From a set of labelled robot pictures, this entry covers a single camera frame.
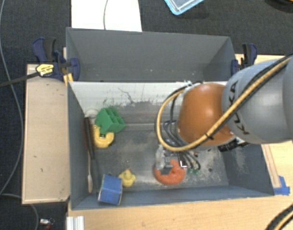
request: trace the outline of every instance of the label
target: label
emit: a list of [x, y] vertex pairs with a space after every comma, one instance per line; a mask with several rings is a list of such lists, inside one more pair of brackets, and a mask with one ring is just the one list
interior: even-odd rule
[[41, 64], [35, 70], [40, 74], [40, 77], [50, 77], [54, 74], [54, 65]]

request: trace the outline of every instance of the table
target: table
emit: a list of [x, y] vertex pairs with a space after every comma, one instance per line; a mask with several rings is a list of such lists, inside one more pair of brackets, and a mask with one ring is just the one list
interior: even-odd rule
[[[257, 62], [273, 58], [279, 57], [258, 56]], [[34, 68], [28, 65], [28, 73]], [[39, 77], [27, 81], [23, 204], [66, 201], [70, 195], [66, 115], [63, 83]], [[293, 201], [293, 144], [271, 145], [270, 150], [278, 174], [291, 187], [289, 196], [83, 211], [69, 207], [68, 215], [84, 215], [86, 230], [264, 229]], [[293, 229], [293, 222], [286, 229]]]

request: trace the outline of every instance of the blue block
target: blue block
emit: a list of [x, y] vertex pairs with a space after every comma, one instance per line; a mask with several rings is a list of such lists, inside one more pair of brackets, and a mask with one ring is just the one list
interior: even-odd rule
[[119, 205], [123, 193], [122, 179], [104, 174], [98, 201]]

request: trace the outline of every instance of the green block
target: green block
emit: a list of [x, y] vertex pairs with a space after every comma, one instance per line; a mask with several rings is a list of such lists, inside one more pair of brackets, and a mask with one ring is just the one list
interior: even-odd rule
[[113, 108], [102, 108], [97, 114], [95, 124], [100, 127], [103, 135], [120, 132], [126, 126], [118, 111]]

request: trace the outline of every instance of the yellow rubber duck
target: yellow rubber duck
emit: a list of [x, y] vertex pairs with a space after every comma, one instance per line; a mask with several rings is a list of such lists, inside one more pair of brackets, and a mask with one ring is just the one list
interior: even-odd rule
[[109, 145], [113, 142], [114, 133], [108, 132], [104, 137], [102, 137], [100, 135], [100, 127], [93, 125], [93, 140], [94, 140], [94, 145], [97, 148], [104, 149], [109, 147]]
[[122, 179], [124, 187], [131, 187], [136, 180], [136, 176], [131, 173], [130, 169], [126, 169], [118, 177]]

